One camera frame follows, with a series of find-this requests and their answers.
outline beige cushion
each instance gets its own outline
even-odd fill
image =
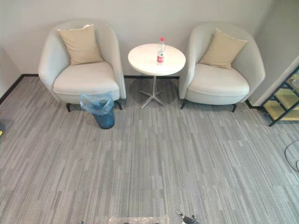
[[[71,65],[103,61],[95,41],[93,25],[85,25],[80,29],[58,29],[57,31],[69,52]]]
[[[240,102],[248,93],[247,80],[235,69],[199,63],[185,98],[196,103],[227,105]]]
[[[64,102],[71,104],[79,104],[79,96],[82,93],[110,91],[113,100],[120,97],[120,88],[115,80],[113,68],[107,62],[66,67],[55,79],[53,91]]]
[[[235,69],[197,64],[189,90],[214,96],[245,96],[249,93],[246,79]]]
[[[231,63],[247,42],[235,39],[216,29],[214,38],[199,63],[231,69]]]

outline blue trash bin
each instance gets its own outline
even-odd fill
[[[115,116],[113,112],[114,101],[111,94],[81,94],[81,108],[90,112],[100,128],[109,129],[114,126]]]

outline black chair leg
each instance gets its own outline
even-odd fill
[[[120,110],[122,111],[122,107],[121,107],[121,104],[120,104],[120,102],[118,102],[117,100],[116,100],[115,102],[117,103],[118,107],[119,107],[119,108],[120,108]]]
[[[181,110],[183,109],[183,107],[185,106],[186,103],[188,103],[188,100],[184,99],[182,106],[181,106]]]
[[[67,111],[68,111],[68,112],[71,112],[70,105],[71,105],[71,104],[69,104],[69,103],[66,104],[66,108],[67,108]]]
[[[232,112],[235,112],[235,109],[236,109],[236,107],[237,107],[237,104],[233,104],[233,106],[234,106],[234,108],[233,108]]]

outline table top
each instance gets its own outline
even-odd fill
[[[165,45],[164,62],[157,62],[157,43],[133,48],[128,54],[130,65],[137,71],[152,76],[167,76],[180,71],[185,65],[185,55],[178,49]]]

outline black baseboard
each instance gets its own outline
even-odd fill
[[[18,79],[14,82],[14,84],[4,93],[4,95],[0,98],[0,104],[9,96],[9,94],[14,90],[14,88],[19,84],[19,82],[24,78],[23,75],[20,75]]]
[[[260,109],[261,108],[261,106],[253,106],[253,105],[251,105],[251,103],[249,102],[249,100],[246,100],[245,102],[246,102],[247,106],[250,109]]]
[[[38,74],[21,74],[20,77],[12,84],[12,86],[4,93],[0,98],[0,104],[9,96],[9,94],[14,90],[14,88],[19,84],[19,82],[24,77],[38,77]],[[125,78],[153,78],[153,76],[124,76]],[[179,76],[158,76],[157,78],[161,79],[179,79]]]
[[[38,77],[38,74],[22,74],[23,77]]]
[[[21,74],[20,77],[12,84],[12,86],[4,93],[4,95],[0,98],[0,104],[3,103],[3,101],[9,96],[9,94],[14,90],[14,88],[19,84],[19,82],[24,77],[37,77],[38,74]]]
[[[125,78],[153,78],[153,76],[124,76]],[[160,79],[179,79],[179,76],[157,76]]]

